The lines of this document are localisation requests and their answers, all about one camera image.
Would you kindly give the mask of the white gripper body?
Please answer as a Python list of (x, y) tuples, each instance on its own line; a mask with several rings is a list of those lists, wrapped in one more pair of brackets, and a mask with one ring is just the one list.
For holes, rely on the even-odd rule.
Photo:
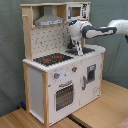
[(75, 45), (78, 56), (83, 55), (82, 47), (81, 47), (81, 39), (72, 40), (72, 43)]

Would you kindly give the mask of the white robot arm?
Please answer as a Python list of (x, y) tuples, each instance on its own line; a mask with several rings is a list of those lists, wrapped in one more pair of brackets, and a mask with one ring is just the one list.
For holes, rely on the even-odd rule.
[(107, 27), (94, 27), (89, 21), (74, 20), (69, 23), (69, 34), (72, 43), (76, 46), (79, 56), (83, 55), (81, 39), (91, 39), (98, 36), (124, 34), (128, 42), (128, 20), (112, 20)]

